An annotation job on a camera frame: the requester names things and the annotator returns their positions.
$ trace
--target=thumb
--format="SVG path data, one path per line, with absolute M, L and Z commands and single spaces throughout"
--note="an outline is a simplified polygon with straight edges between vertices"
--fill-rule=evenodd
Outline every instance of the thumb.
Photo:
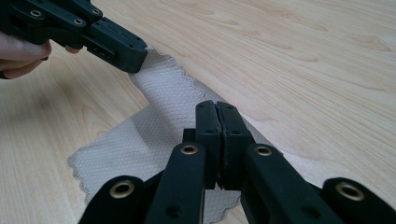
M 50 42 L 34 45 L 12 35 L 0 32 L 0 59 L 12 61 L 32 61 L 50 55 Z

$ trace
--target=white cloth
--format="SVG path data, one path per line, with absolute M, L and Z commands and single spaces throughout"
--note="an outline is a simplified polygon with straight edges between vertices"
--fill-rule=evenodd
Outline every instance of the white cloth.
M 195 106 L 202 101 L 224 101 L 198 80 L 185 74 L 169 55 L 148 48 L 148 56 L 132 82 L 149 105 L 119 126 L 70 156 L 86 203 L 109 180 L 132 175 L 147 180 L 166 166 L 172 149 L 181 143 L 183 130 L 195 128 Z M 257 142 L 268 143 L 250 124 Z M 240 193 L 220 189 L 205 192 L 204 223 L 224 218 L 238 204 Z

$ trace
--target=wooden table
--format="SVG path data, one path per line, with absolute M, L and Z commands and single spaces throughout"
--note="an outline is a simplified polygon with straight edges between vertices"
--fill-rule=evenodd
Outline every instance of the wooden table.
M 176 58 L 309 182 L 361 182 L 396 207 L 394 1 L 105 1 L 107 17 Z M 0 80 L 0 223 L 77 223 L 66 160 L 148 103 L 127 74 L 53 46 Z M 240 206 L 221 223 L 247 223 Z

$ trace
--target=human hand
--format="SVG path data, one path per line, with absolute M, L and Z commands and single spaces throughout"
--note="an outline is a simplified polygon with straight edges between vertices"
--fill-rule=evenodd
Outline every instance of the human hand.
M 66 47 L 71 53 L 78 49 Z M 25 40 L 0 32 L 0 78 L 16 78 L 38 67 L 50 55 L 50 42 L 34 45 Z

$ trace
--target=wood grain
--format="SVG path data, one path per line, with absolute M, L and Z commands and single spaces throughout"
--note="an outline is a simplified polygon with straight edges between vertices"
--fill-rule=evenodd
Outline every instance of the wood grain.
M 361 182 L 396 208 L 394 1 L 93 0 L 236 105 L 309 182 Z M 0 80 L 0 223 L 77 223 L 67 157 L 145 105 L 126 74 L 53 45 Z M 247 223 L 240 206 L 221 223 Z

